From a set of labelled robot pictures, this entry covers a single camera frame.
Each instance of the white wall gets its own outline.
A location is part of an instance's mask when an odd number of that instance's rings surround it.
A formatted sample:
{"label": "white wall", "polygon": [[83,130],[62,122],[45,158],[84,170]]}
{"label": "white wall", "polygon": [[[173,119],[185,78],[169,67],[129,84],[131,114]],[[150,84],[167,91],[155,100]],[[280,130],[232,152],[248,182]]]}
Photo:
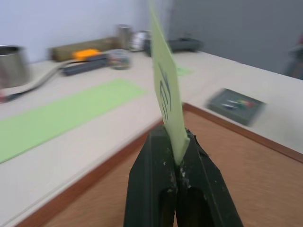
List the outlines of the white wall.
{"label": "white wall", "polygon": [[116,34],[117,24],[138,29],[138,0],[4,0],[0,44],[26,47],[31,62],[47,48]]}

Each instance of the white table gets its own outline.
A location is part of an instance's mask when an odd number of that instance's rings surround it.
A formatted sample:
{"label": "white table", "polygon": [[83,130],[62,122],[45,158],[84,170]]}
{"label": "white table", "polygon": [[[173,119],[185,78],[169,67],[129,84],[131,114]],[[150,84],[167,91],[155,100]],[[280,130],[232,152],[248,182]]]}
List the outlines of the white table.
{"label": "white table", "polygon": [[[145,96],[0,164],[0,226],[17,224],[160,120],[152,60],[143,53],[133,54],[132,58],[133,67],[129,70],[104,68],[72,77],[58,75],[37,91],[1,104],[0,120],[115,78],[128,79],[148,91]],[[206,53],[176,54],[175,59],[178,65],[193,70],[180,78],[183,101],[238,65]],[[57,66],[50,61],[32,65],[31,84]],[[31,84],[5,92],[15,93]]]}
{"label": "white table", "polygon": [[[266,103],[256,121],[245,127],[205,108],[220,89],[233,91]],[[303,153],[303,81],[238,64],[227,75],[192,96],[189,104],[211,112],[247,130]]]}

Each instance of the table surface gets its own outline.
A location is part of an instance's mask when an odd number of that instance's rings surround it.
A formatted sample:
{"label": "table surface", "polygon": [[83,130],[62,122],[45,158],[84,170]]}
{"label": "table surface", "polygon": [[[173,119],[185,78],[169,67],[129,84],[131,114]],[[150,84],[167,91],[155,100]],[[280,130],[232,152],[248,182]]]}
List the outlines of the table surface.
{"label": "table surface", "polygon": [[[300,162],[190,111],[184,121],[220,169],[245,227],[302,227]],[[122,227],[128,173],[140,148],[43,227]]]}
{"label": "table surface", "polygon": [[[174,57],[178,66],[193,71],[179,78],[183,102],[205,109],[209,98],[222,88],[259,99],[267,103],[266,108],[256,122],[246,128],[303,153],[300,139],[303,104],[298,100],[302,81],[203,52],[174,54]],[[132,60],[129,70],[103,68],[72,77],[61,77],[58,73],[37,91],[1,104],[0,120],[115,78],[128,79],[148,91],[140,98],[2,163],[0,226],[17,224],[161,119],[153,91],[152,59],[143,53],[134,53]],[[10,94],[31,86],[58,65],[51,61],[31,65],[33,81],[5,92]]]}

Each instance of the small electronic device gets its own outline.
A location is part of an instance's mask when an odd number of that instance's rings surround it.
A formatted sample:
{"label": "small electronic device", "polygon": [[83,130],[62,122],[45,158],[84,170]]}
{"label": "small electronic device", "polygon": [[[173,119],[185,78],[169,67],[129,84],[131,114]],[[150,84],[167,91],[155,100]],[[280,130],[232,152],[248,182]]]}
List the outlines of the small electronic device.
{"label": "small electronic device", "polygon": [[[167,41],[172,52],[181,52],[181,51],[191,51],[197,52],[202,44],[200,41],[191,38],[180,38],[178,40],[169,40]],[[144,42],[144,52],[151,57],[151,41],[145,40]]]}
{"label": "small electronic device", "polygon": [[263,105],[259,100],[224,89],[210,100],[207,108],[235,122],[249,125]]}
{"label": "small electronic device", "polygon": [[106,67],[108,66],[108,62],[109,62],[108,54],[91,56],[86,60],[87,62],[85,63],[80,63],[78,65],[62,68],[62,73],[65,76],[72,76],[79,73],[88,72],[91,70],[96,70]]}

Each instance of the black cable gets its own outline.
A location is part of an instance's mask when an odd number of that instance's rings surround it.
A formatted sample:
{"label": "black cable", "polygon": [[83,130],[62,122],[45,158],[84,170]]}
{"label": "black cable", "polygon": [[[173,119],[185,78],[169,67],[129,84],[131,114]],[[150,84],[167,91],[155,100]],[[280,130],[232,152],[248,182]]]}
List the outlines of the black cable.
{"label": "black cable", "polygon": [[4,102],[10,102],[12,100],[15,100],[31,91],[34,91],[38,88],[40,88],[43,84],[45,84],[50,78],[52,78],[59,70],[63,69],[65,66],[70,65],[70,64],[75,64],[75,63],[86,63],[88,61],[72,61],[72,62],[65,62],[61,64],[59,67],[56,67],[49,71],[37,84],[35,84],[33,87],[29,88],[28,90],[18,92],[12,95],[8,95],[4,97]]}

